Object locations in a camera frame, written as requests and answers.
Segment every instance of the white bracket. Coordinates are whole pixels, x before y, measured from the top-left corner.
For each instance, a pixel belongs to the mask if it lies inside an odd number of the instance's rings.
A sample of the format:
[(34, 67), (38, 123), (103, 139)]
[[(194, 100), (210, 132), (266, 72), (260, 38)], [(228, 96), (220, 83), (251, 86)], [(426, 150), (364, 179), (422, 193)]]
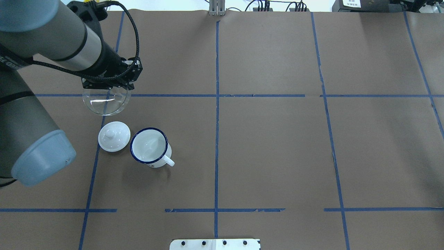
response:
[(260, 250), (259, 239), (173, 240), (170, 250)]
[(210, 16), (225, 16), (225, 0), (208, 0)]

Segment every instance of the black hole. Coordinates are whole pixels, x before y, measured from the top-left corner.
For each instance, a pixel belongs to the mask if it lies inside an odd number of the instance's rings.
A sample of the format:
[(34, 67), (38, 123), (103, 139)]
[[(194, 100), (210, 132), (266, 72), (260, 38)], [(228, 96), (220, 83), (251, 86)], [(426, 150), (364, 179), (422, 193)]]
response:
[(76, 13), (79, 9), (77, 8), (77, 6), (71, 6), (71, 7), (69, 7), (69, 9), (72, 11), (72, 12), (74, 12), (74, 13)]

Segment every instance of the blue mug rim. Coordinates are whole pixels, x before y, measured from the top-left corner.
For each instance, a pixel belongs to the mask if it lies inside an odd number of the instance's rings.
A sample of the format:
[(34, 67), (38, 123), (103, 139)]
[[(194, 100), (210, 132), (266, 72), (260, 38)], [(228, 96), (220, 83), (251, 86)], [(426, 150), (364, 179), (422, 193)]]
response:
[[(153, 160), (153, 161), (142, 161), (142, 160), (139, 160), (139, 159), (134, 155), (134, 152), (133, 152), (133, 142), (134, 142), (134, 139), (136, 138), (136, 136), (137, 136), (138, 134), (140, 134), (141, 132), (143, 132), (143, 131), (145, 131), (145, 130), (156, 130), (156, 131), (160, 132), (160, 133), (163, 135), (163, 137), (165, 138), (165, 150), (163, 151), (162, 155), (161, 155), (159, 158), (157, 158), (157, 159), (155, 159), (155, 160)], [(162, 157), (167, 153), (167, 149), (168, 149), (168, 139), (167, 139), (167, 136), (166, 136), (165, 133), (164, 133), (163, 131), (161, 131), (160, 129), (158, 129), (158, 128), (153, 128), (153, 127), (144, 128), (144, 129), (140, 130), (139, 132), (137, 132), (137, 133), (133, 136), (133, 138), (131, 139), (131, 143), (130, 143), (130, 151), (131, 151), (131, 155), (133, 156), (133, 158), (134, 158), (136, 161), (138, 161), (138, 162), (140, 162), (140, 163), (143, 163), (143, 164), (151, 164), (151, 163), (158, 162), (158, 161), (159, 161), (160, 159), (162, 159)]]

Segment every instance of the light blue cap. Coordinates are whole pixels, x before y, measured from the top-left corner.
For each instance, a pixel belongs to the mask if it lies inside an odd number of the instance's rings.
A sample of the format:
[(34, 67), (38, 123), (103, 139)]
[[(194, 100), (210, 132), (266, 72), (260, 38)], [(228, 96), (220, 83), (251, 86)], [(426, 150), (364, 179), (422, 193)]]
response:
[(15, 162), (11, 175), (25, 186), (33, 186), (75, 159), (76, 153), (63, 130), (54, 130), (35, 141)]
[(25, 32), (51, 21), (59, 0), (0, 0), (0, 31)]

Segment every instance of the mug handle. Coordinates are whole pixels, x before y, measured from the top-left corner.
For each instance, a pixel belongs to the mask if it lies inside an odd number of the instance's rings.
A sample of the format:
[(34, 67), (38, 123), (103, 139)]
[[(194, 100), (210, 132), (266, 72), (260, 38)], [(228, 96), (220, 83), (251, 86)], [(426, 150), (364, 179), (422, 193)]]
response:
[(168, 165), (170, 165), (170, 166), (174, 166), (174, 161), (171, 160), (168, 156), (164, 155), (164, 156), (162, 157), (162, 160), (164, 160)]

